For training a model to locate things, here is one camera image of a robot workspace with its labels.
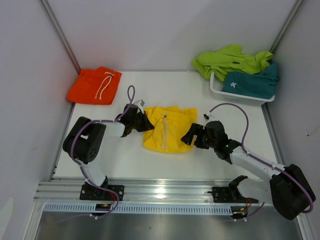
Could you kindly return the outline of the yellow shorts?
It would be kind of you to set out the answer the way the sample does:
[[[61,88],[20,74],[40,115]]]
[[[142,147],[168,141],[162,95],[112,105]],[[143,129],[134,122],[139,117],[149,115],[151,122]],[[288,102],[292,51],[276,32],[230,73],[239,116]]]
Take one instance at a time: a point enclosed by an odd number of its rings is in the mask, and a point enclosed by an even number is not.
[[[192,150],[193,145],[183,143],[181,138],[189,131],[191,125],[197,122],[196,108],[180,109],[177,105],[152,106],[147,107],[145,113],[154,129],[144,132],[144,148],[166,154],[181,154]]]

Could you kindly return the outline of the orange shorts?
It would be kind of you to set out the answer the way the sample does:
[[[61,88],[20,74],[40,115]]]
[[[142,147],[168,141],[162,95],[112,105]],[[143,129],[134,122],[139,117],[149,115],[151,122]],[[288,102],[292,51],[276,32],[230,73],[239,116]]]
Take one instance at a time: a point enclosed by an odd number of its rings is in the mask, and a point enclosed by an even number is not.
[[[98,67],[80,70],[75,83],[69,89],[66,100],[84,105],[111,105],[116,96],[122,73]]]

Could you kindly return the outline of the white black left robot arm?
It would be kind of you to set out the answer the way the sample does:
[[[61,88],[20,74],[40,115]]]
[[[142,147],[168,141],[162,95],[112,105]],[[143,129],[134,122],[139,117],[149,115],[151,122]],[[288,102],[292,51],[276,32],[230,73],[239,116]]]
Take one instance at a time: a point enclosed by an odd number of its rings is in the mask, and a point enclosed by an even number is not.
[[[109,193],[108,178],[96,159],[102,142],[106,137],[124,138],[133,130],[139,133],[153,130],[155,127],[147,117],[144,104],[142,99],[127,104],[114,120],[91,120],[81,116],[63,142],[63,151],[80,167],[97,200],[105,199]]]

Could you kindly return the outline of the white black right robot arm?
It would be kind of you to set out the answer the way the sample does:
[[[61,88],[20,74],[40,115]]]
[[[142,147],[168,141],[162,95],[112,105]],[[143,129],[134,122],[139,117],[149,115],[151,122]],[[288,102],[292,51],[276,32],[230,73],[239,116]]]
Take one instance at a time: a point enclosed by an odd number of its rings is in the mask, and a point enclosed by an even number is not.
[[[242,143],[228,137],[220,121],[209,121],[205,126],[193,123],[181,141],[213,149],[219,159],[259,178],[240,175],[227,187],[213,187],[211,194],[216,203],[268,203],[287,220],[313,210],[316,196],[297,165],[285,166],[254,156]]]

